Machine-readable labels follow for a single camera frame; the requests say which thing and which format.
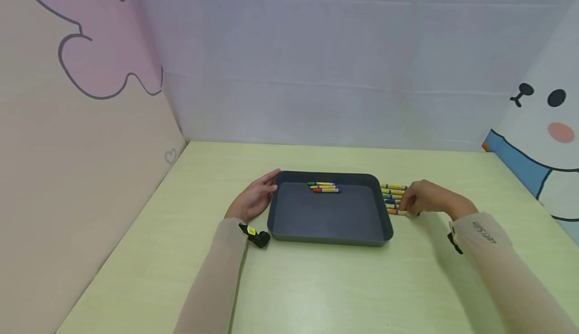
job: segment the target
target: black clip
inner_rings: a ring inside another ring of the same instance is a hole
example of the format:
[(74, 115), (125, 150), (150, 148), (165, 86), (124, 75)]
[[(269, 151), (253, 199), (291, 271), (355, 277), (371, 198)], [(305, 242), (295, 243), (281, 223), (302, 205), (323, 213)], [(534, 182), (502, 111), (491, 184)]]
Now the black clip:
[(460, 247), (458, 247), (457, 244), (454, 243), (454, 239), (452, 237), (452, 232), (450, 234), (448, 234), (448, 239), (449, 239), (450, 243), (454, 246), (454, 249), (457, 250), (457, 252), (462, 255), (462, 250), (460, 249)]
[(239, 228), (247, 235), (247, 238), (260, 249), (266, 247), (267, 243), (269, 243), (269, 239), (271, 239), (271, 236), (266, 231), (257, 234), (254, 229), (249, 228), (249, 226), (244, 224), (239, 224)]

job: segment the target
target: hand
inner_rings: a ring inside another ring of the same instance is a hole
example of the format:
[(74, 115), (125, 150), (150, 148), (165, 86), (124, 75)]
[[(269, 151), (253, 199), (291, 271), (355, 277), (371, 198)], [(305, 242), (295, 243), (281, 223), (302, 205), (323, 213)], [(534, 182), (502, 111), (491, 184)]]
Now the hand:
[(262, 213), (271, 200), (271, 194), (277, 190), (277, 185), (273, 184), (273, 180), (279, 171), (281, 170), (275, 169), (251, 182), (250, 185), (233, 200), (227, 213), (225, 213), (225, 218), (235, 217), (244, 223), (248, 223), (253, 217)]
[(446, 212), (453, 221), (478, 212), (468, 198), (425, 179), (412, 182), (402, 196), (400, 209), (410, 216), (421, 211)]

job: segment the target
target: beige sleeve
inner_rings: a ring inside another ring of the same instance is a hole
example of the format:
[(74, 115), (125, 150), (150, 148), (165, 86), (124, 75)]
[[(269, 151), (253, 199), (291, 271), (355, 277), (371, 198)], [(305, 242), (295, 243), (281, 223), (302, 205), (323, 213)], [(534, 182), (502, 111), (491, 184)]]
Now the beige sleeve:
[(228, 218), (217, 226), (205, 261), (189, 290), (174, 334), (227, 334), (247, 236)]
[(579, 333), (491, 215), (461, 217), (450, 228), (454, 242), (479, 272), (507, 333)]

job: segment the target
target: gray tray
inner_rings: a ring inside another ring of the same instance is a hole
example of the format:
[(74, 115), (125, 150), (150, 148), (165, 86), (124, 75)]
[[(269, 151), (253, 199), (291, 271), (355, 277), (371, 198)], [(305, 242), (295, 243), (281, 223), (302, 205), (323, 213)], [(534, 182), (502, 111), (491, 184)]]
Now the gray tray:
[[(313, 193), (308, 182), (335, 182), (340, 193)], [(282, 241), (382, 246), (394, 232), (377, 178), (370, 174), (281, 171), (267, 228)]]

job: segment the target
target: light green table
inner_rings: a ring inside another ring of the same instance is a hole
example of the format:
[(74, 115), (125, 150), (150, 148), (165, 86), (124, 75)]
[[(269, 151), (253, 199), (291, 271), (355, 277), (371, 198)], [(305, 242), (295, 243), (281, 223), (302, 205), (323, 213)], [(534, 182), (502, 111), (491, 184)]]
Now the light green table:
[[(465, 194), (579, 323), (577, 246), (494, 154), (192, 142), (58, 333), (171, 333), (229, 203), (276, 167), (426, 178)], [(232, 333), (501, 333), (479, 277), (446, 238), (446, 217), (391, 219), (395, 235), (381, 248), (249, 245)]]

